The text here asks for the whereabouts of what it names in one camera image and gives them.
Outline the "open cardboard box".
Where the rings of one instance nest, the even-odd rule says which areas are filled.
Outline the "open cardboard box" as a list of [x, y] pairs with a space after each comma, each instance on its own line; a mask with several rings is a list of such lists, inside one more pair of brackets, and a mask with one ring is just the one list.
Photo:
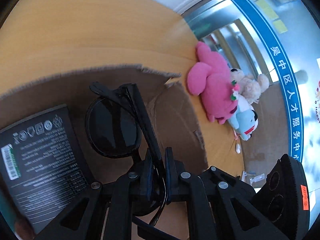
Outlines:
[[195, 120], [174, 77], [141, 66], [77, 70], [1, 95], [1, 239], [214, 239]]

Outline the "black sunglasses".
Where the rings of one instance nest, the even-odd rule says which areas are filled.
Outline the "black sunglasses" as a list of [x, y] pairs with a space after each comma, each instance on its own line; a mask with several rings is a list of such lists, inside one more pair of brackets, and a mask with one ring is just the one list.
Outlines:
[[143, 168], [135, 187], [131, 221], [154, 229], [168, 199], [166, 171], [153, 126], [137, 85], [111, 90], [99, 82], [90, 85], [98, 98], [85, 116], [85, 131], [93, 150], [109, 159], [132, 158], [139, 164], [150, 151], [152, 164]]

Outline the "beige teddy bear plush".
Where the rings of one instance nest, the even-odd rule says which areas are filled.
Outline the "beige teddy bear plush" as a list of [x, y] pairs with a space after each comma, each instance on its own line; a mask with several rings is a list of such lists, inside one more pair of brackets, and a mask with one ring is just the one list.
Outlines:
[[270, 82], [265, 74], [258, 75], [255, 79], [251, 75], [245, 75], [244, 72], [237, 68], [231, 69], [231, 79], [235, 80], [239, 86], [239, 93], [248, 101], [258, 103], [261, 94], [268, 89]]

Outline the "black UGREEN product box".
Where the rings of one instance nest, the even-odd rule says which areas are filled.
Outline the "black UGREEN product box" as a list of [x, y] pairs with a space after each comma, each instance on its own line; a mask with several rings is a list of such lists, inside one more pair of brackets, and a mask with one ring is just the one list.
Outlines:
[[95, 182], [66, 105], [1, 129], [1, 175], [36, 233]]

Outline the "light blue plush toy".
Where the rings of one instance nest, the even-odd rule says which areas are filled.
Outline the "light blue plush toy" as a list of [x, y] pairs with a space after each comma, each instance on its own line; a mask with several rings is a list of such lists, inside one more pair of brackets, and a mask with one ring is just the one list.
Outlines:
[[249, 140], [253, 131], [257, 128], [258, 115], [242, 95], [239, 95], [237, 109], [228, 119], [228, 123], [244, 141]]

